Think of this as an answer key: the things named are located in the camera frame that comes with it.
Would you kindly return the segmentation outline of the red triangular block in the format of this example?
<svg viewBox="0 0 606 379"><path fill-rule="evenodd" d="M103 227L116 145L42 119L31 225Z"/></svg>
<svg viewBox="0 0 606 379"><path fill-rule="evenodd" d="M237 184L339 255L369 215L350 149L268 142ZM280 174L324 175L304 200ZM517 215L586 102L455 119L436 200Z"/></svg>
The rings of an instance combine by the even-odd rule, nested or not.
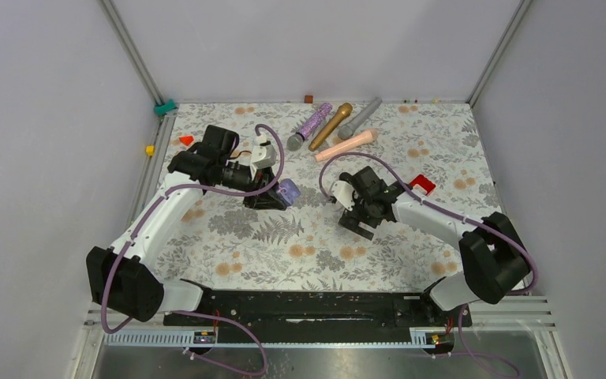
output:
<svg viewBox="0 0 606 379"><path fill-rule="evenodd" d="M178 138L178 140L179 140L179 142L180 142L182 145L184 145L184 146L190 146L190 145L192 145L192 144L193 144L193 142L194 142L194 137L193 137L193 136L191 136L191 135L188 135L188 136L180 136L180 137Z"/></svg>

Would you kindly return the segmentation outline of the blue-grey earbud case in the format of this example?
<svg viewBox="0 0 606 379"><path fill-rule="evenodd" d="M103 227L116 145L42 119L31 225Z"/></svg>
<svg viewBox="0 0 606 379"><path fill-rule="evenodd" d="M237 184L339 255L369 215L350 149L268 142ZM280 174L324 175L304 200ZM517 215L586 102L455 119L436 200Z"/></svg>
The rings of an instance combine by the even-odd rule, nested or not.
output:
<svg viewBox="0 0 606 379"><path fill-rule="evenodd" d="M286 178L279 183L276 193L287 207L293 206L296 200L301 196L301 191L298 186L290 178Z"/></svg>

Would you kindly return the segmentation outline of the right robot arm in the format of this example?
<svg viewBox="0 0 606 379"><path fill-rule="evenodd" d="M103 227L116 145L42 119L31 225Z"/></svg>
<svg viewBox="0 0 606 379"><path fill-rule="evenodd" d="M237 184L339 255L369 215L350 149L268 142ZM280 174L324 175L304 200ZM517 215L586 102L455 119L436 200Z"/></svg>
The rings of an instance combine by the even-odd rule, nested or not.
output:
<svg viewBox="0 0 606 379"><path fill-rule="evenodd" d="M424 291L421 315L429 324L441 325L463 304L498 303L532 272L521 240L504 214L471 220L425 196L411 197L411 189L399 182L388 185L365 167L356 174L340 174L331 186L331 199L344 208L339 225L368 240L388 221L417 227L457 249L462 271Z"/></svg>

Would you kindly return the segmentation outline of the pink microphone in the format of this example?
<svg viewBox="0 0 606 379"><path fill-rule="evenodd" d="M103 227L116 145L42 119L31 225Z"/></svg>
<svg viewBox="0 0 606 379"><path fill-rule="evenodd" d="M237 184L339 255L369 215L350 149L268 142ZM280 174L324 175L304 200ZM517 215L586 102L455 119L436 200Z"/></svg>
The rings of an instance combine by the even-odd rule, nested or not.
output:
<svg viewBox="0 0 606 379"><path fill-rule="evenodd" d="M323 162L362 145L371 144L378 138L379 134L377 129L367 129L357 136L351 137L346 141L319 152L315 155L315 160L316 162Z"/></svg>

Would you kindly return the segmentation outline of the gold microphone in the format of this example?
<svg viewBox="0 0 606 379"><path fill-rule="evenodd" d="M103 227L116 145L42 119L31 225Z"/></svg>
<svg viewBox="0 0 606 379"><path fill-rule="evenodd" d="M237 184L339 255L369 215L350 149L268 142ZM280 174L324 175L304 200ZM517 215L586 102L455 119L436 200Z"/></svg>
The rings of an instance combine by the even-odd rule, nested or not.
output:
<svg viewBox="0 0 606 379"><path fill-rule="evenodd" d="M309 151L315 152L331 135L333 131L343 122L353 111L353 106L350 103L341 104L335 114L312 139L309 145Z"/></svg>

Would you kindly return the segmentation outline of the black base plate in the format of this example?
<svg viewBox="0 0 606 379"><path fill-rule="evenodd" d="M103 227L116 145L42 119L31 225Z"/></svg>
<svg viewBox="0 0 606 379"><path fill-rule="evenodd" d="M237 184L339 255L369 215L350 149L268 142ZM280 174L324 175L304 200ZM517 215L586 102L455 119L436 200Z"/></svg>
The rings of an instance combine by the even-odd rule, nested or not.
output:
<svg viewBox="0 0 606 379"><path fill-rule="evenodd" d="M248 343L233 320L262 343L406 343L411 328L469 327L468 310L442 311L418 293L211 291L198 313L220 316L219 342Z"/></svg>

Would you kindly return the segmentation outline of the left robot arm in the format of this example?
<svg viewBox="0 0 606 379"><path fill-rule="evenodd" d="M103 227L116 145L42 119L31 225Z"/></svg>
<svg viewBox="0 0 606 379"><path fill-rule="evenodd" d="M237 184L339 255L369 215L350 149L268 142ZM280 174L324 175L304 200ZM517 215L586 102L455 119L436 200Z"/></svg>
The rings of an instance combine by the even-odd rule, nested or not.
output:
<svg viewBox="0 0 606 379"><path fill-rule="evenodd" d="M159 312L178 312L196 325L213 314L205 288L184 280L163 280L153 267L170 239L174 225L207 193L241 197L252 209L285 210L292 205L281 186L285 148L277 133L255 127L249 163L233 158L240 136L209 125L204 135L170 161L153 198L127 230L109 247L93 247L86 257L92 301L100 307L105 332L120 330L107 319L110 310L132 320L149 321Z"/></svg>

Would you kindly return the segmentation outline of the red plastic box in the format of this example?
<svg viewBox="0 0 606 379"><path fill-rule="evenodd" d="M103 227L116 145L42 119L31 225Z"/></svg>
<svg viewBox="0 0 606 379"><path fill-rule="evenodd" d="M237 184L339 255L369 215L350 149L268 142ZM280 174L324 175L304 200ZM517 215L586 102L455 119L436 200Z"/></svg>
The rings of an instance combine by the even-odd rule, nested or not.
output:
<svg viewBox="0 0 606 379"><path fill-rule="evenodd" d="M419 174L413 180L410 181L410 186L413 190L418 190L425 196L430 196L436 189L436 184L423 174Z"/></svg>

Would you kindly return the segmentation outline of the grey microphone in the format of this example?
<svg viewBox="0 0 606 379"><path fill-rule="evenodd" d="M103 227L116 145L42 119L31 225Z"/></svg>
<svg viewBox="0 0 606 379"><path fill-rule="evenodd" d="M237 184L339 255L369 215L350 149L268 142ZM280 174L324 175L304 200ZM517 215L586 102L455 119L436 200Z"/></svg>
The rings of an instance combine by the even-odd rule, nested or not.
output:
<svg viewBox="0 0 606 379"><path fill-rule="evenodd" d="M356 116L339 128L337 136L343 141L350 139L356 130L380 107L382 102L383 100L380 97L374 98Z"/></svg>

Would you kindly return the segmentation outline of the teal corner clamp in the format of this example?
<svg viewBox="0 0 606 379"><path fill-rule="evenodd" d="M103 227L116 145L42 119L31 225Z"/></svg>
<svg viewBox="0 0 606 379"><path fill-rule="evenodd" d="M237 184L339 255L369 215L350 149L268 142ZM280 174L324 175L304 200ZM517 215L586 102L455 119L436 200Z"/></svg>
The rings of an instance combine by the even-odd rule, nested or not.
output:
<svg viewBox="0 0 606 379"><path fill-rule="evenodd" d="M178 105L173 99L168 99L165 103L157 105L153 108L153 111L158 117L163 117L178 108Z"/></svg>

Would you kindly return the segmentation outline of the purple glitter microphone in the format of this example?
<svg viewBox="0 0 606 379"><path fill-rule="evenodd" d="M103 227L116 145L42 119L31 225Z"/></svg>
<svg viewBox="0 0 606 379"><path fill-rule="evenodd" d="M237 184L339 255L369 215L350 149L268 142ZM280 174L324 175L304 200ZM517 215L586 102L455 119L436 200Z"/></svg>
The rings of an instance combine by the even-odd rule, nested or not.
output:
<svg viewBox="0 0 606 379"><path fill-rule="evenodd" d="M320 126L321 122L325 120L332 108L333 106L330 103L322 103L317 110L288 137L286 148L289 151L297 151Z"/></svg>

